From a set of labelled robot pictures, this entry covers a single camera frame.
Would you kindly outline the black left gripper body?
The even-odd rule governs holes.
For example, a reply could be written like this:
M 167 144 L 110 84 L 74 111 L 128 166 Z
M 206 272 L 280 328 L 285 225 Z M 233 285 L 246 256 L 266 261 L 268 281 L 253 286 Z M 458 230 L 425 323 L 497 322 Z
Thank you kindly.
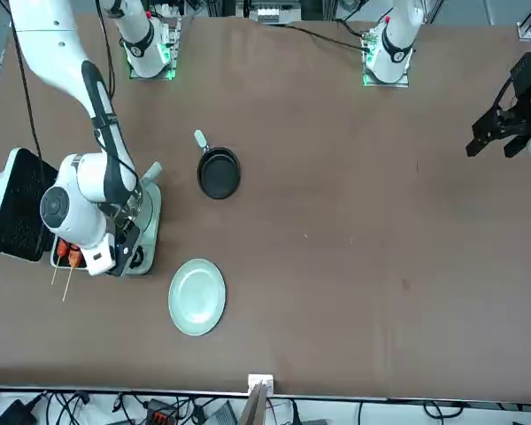
M 531 52 L 525 53 L 511 70 L 519 114 L 531 116 Z

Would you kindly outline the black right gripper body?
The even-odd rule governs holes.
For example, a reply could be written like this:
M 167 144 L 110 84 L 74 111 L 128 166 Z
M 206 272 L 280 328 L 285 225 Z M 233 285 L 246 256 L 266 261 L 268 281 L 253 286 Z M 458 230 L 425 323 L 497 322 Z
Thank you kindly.
M 115 266 L 108 271 L 108 275 L 119 277 L 127 273 L 139 240 L 140 229 L 135 224 L 129 224 L 125 229 L 116 228 L 115 245 L 112 250 Z

